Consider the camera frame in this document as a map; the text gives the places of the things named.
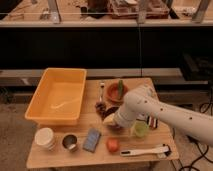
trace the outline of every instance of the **small metal cup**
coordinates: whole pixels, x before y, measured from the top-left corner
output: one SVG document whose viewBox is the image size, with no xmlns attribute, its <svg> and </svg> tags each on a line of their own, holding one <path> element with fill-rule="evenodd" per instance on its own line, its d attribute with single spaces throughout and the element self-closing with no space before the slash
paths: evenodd
<svg viewBox="0 0 213 171">
<path fill-rule="evenodd" d="M 72 134 L 66 135 L 62 141 L 62 145 L 64 148 L 66 148 L 70 152 L 76 151 L 77 150 L 77 137 Z"/>
</svg>

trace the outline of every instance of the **orange object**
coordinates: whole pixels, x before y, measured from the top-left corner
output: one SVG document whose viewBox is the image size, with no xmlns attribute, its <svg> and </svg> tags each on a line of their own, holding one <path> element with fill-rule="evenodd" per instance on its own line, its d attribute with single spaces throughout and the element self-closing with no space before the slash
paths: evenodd
<svg viewBox="0 0 213 171">
<path fill-rule="evenodd" d="M 25 118 L 45 125 L 76 125 L 85 82 L 85 69 L 46 69 Z"/>
<path fill-rule="evenodd" d="M 112 83 L 107 88 L 106 96 L 107 98 L 115 103 L 122 103 L 123 102 L 123 96 L 127 93 L 128 88 L 127 86 L 123 85 L 123 95 L 121 96 L 121 99 L 119 99 L 119 90 L 118 90 L 118 83 Z"/>
<path fill-rule="evenodd" d="M 106 147 L 109 152 L 113 153 L 119 150 L 119 143 L 116 138 L 108 138 L 106 141 Z"/>
</svg>

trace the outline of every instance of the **orange bowl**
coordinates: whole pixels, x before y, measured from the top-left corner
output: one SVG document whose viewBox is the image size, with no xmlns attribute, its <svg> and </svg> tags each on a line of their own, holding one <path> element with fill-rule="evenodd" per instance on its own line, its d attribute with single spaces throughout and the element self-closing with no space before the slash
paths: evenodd
<svg viewBox="0 0 213 171">
<path fill-rule="evenodd" d="M 109 99 L 110 101 L 115 102 L 115 103 L 122 103 L 123 97 L 128 91 L 127 86 L 125 86 L 125 85 L 123 85 L 123 86 L 124 86 L 124 89 L 123 89 L 122 97 L 121 97 L 121 99 L 118 99 L 118 83 L 110 84 L 109 87 L 107 88 L 107 92 L 106 92 L 107 99 Z"/>
</svg>

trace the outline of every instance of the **red item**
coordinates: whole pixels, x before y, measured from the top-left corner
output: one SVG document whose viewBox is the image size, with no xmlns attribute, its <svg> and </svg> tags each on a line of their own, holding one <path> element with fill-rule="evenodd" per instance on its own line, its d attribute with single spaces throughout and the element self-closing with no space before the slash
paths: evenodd
<svg viewBox="0 0 213 171">
<path fill-rule="evenodd" d="M 113 153 L 118 151 L 119 149 L 119 143 L 116 138 L 108 138 L 106 141 L 106 147 L 109 152 Z"/>
</svg>

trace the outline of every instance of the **wooden tabletop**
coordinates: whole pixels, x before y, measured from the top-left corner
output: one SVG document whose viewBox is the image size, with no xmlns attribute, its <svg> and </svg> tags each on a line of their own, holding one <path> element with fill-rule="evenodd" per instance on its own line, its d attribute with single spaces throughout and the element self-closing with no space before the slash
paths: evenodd
<svg viewBox="0 0 213 171">
<path fill-rule="evenodd" d="M 112 82 L 118 80 L 104 80 L 106 88 Z M 141 84 L 149 84 L 153 86 L 149 78 L 123 79 L 124 84 L 129 89 L 133 89 Z M 37 146 L 34 142 L 27 160 L 27 168 L 50 168 L 65 166 L 86 166 L 86 165 L 102 165 L 102 164 L 122 164 L 137 163 L 147 161 L 158 161 L 156 155 L 141 155 L 137 157 L 121 157 L 119 152 L 110 154 L 105 146 L 108 137 L 116 137 L 120 142 L 120 150 L 134 148 L 153 148 L 158 144 L 168 144 L 172 153 L 163 160 L 178 159 L 179 154 L 172 138 L 169 127 L 159 122 L 158 128 L 150 130 L 143 138 L 130 136 L 129 129 L 122 131 L 112 131 L 102 124 L 100 116 L 95 111 L 95 103 L 99 100 L 99 83 L 100 80 L 87 80 L 83 97 L 81 115 L 76 126 L 51 126 L 55 132 L 56 145 L 51 151 L 44 150 Z M 112 104 L 105 99 L 107 108 Z M 90 128 L 98 129 L 102 136 L 96 147 L 95 153 L 91 153 L 82 149 L 82 144 L 86 139 L 86 135 Z M 68 152 L 62 146 L 62 139 L 67 134 L 74 134 L 78 138 L 78 150 L 74 153 Z"/>
</svg>

